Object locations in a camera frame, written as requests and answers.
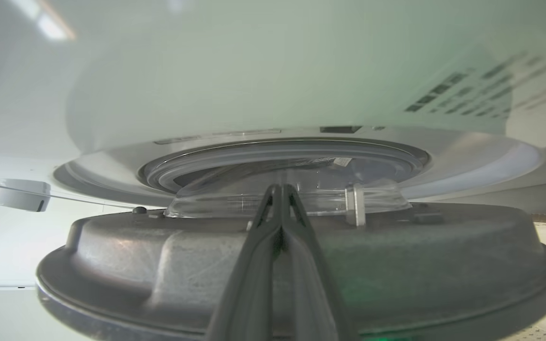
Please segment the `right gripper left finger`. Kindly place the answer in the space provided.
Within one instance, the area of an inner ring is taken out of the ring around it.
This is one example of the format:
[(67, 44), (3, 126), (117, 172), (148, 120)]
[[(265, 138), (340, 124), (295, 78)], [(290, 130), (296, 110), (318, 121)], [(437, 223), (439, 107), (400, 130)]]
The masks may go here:
[(273, 262), (282, 247), (281, 208), (282, 188), (271, 185), (210, 319), (206, 341), (272, 339)]

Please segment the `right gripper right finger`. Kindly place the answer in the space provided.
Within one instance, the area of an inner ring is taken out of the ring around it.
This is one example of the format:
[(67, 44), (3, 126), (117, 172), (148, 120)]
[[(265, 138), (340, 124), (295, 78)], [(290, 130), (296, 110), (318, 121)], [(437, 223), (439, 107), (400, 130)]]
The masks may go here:
[(340, 289), (316, 232), (290, 184), (282, 186), (282, 234), (292, 263), (297, 341), (357, 341)]

